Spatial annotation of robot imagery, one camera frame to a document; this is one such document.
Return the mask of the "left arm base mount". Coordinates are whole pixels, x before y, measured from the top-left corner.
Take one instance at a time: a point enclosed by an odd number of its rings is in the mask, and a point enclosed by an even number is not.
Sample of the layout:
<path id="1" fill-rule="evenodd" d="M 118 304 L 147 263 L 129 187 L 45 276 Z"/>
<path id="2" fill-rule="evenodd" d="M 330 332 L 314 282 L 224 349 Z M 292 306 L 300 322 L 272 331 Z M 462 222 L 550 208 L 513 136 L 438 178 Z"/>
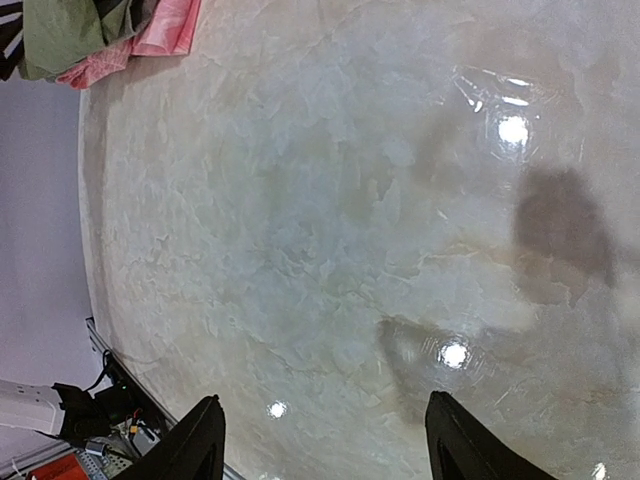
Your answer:
<path id="1" fill-rule="evenodd" d="M 102 353 L 100 375 L 87 388 L 56 383 L 52 386 L 64 410 L 62 430 L 56 438 L 80 447 L 94 437 L 119 435 L 136 457 L 142 455 L 134 443 L 137 434 L 162 439 L 170 430 L 166 415 L 134 381 L 107 349 Z"/>

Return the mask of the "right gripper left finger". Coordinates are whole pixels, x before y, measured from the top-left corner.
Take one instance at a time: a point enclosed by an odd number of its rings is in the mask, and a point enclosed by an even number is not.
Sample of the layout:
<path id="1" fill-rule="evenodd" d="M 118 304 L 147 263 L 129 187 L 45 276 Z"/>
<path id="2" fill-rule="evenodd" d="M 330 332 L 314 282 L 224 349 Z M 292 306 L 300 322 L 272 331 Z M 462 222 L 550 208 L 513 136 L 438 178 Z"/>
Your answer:
<path id="1" fill-rule="evenodd" d="M 225 414 L 219 396 L 202 398 L 146 455 L 115 480 L 223 479 Z"/>

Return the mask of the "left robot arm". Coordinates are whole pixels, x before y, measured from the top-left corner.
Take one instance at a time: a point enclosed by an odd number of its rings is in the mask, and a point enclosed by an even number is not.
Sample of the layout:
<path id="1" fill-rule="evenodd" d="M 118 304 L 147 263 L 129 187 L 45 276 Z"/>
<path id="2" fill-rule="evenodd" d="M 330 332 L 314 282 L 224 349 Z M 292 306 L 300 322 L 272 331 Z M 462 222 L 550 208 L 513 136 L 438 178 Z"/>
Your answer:
<path id="1" fill-rule="evenodd" d="M 48 386 L 24 385 L 7 380 L 0 386 L 0 424 L 42 432 L 60 434 L 64 410 L 59 393 Z"/>

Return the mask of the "green tank top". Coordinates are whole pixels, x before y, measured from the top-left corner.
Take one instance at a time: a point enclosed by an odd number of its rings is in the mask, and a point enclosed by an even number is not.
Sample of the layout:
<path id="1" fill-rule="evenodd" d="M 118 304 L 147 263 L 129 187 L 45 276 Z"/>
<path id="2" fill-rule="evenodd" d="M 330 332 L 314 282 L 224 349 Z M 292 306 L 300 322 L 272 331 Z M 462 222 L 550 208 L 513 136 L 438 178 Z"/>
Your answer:
<path id="1" fill-rule="evenodd" d="M 25 1 L 21 78 L 51 81 L 89 55 L 134 37 L 156 6 L 143 0 Z"/>

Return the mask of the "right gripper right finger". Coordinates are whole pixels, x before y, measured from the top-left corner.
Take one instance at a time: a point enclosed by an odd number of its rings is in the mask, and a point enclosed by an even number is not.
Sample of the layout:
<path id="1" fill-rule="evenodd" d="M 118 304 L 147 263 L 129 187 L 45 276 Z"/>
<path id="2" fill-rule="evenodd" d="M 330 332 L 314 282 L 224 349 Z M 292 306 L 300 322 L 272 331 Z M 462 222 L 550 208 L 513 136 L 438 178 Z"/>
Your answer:
<path id="1" fill-rule="evenodd" d="M 425 412 L 432 477 L 548 479 L 550 475 L 508 448 L 449 393 L 433 391 Z"/>

